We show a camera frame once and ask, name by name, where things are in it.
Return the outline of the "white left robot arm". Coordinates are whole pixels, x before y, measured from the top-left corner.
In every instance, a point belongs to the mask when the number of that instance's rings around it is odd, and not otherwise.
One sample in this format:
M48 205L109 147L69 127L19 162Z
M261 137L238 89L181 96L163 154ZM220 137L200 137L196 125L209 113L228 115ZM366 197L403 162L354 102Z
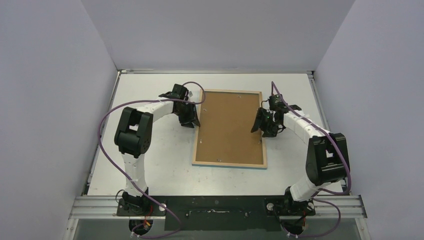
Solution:
M152 142L153 124L164 116L174 114L182 127L199 127L196 105L189 102L191 96L185 85L174 84L171 91L159 95L154 102L138 108L125 107L121 112L114 143L129 176L122 194L123 206L136 215L150 211L152 204L147 197L145 153Z

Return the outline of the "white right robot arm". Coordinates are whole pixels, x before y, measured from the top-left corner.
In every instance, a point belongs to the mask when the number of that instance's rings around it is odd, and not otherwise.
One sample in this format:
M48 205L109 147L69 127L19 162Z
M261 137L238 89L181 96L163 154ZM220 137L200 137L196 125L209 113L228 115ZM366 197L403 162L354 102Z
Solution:
M290 215L306 207L318 192L348 177L347 141L341 133L331 133L315 124L297 105L288 105L277 94L267 99L269 108L259 107L251 132L275 138L285 129L307 145L305 175L284 193L282 207Z

